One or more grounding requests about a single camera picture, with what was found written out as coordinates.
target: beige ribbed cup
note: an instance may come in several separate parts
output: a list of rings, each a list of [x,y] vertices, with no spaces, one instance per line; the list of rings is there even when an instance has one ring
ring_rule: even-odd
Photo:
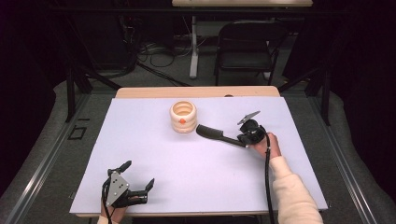
[[[178,101],[170,108],[171,123],[178,133],[190,133],[197,125],[197,109],[192,102]]]

